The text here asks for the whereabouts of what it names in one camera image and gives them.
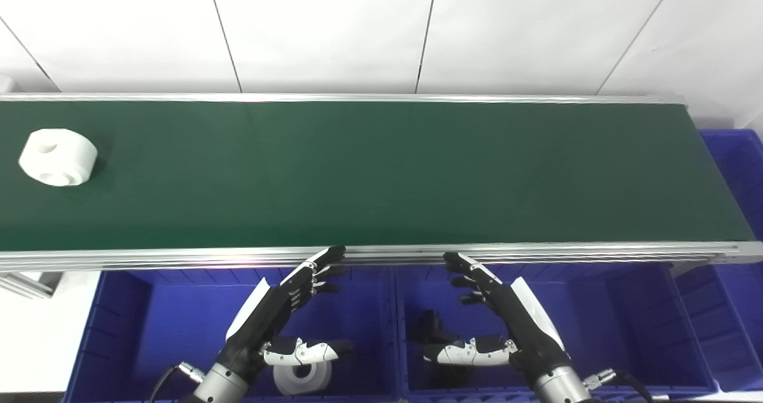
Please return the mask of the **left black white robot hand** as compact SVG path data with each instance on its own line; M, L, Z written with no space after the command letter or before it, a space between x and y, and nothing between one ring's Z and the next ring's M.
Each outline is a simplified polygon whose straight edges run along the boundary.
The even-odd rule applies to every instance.
M338 262L344 259L346 246L330 246L303 260L278 286L259 284L262 294L243 309L249 315L231 328L215 362L224 375L235 375L252 384L259 372L271 367L300 367L330 362L345 357L354 350L349 339L305 340L280 335L292 313L307 305L318 293L336 293L338 284L326 279L343 273Z

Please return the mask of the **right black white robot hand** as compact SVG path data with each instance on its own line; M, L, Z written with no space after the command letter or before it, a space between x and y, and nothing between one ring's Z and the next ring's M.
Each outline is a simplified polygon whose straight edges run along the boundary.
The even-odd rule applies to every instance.
M484 264L463 253L447 252L442 258L447 270L457 273L452 286L472 289L461 295L461 303L484 303L504 322L508 338L492 335L430 343L423 349L425 360L460 367L512 365L530 387L556 378L578 379L553 323L522 278L506 284Z

